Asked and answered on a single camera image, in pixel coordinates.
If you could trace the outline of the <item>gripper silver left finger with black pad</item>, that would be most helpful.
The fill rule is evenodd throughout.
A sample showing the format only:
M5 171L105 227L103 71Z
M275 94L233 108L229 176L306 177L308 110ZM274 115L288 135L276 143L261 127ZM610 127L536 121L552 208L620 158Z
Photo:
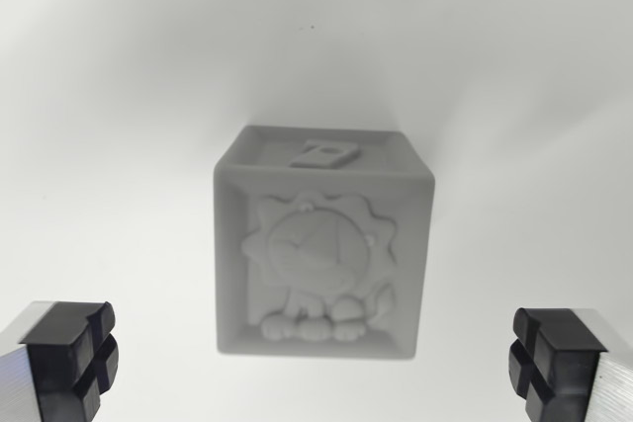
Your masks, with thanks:
M108 302L34 301L1 331L1 419L92 421L118 371Z

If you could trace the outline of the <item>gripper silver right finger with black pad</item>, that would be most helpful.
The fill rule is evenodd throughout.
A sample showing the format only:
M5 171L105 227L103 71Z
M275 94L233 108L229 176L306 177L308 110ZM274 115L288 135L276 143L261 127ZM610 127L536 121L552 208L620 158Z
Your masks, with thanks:
M508 353L534 422L632 420L632 345L596 310L519 308Z

